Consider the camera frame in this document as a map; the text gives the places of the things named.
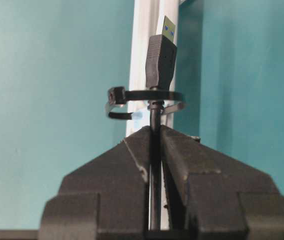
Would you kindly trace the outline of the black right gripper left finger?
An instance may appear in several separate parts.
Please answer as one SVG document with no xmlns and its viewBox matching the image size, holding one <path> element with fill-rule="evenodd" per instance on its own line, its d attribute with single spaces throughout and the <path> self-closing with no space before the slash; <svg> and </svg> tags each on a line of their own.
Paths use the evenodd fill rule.
<svg viewBox="0 0 284 240">
<path fill-rule="evenodd" d="M 150 128 L 63 178 L 47 201 L 41 240 L 142 240 L 147 230 Z"/>
</svg>

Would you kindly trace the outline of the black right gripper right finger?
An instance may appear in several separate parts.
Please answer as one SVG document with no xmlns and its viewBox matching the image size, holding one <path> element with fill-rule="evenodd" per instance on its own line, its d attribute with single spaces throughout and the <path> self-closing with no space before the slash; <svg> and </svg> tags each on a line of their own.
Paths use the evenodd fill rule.
<svg viewBox="0 0 284 240">
<path fill-rule="evenodd" d="M 169 225 L 194 240 L 284 240 L 284 195 L 272 178 L 162 126 Z"/>
</svg>

